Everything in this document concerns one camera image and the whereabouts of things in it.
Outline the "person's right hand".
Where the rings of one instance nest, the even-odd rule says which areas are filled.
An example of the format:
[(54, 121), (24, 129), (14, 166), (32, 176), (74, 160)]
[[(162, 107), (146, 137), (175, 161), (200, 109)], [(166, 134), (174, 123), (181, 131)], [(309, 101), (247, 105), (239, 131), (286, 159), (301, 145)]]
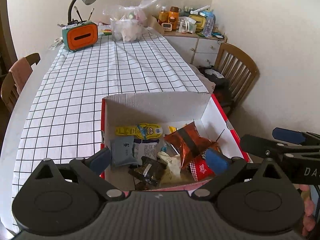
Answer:
[(315, 210), (315, 204), (311, 200), (310, 186), (300, 184), (299, 189), (302, 191), (302, 199), (304, 201), (304, 218), (302, 235), (306, 237), (315, 227), (316, 221), (313, 216)]

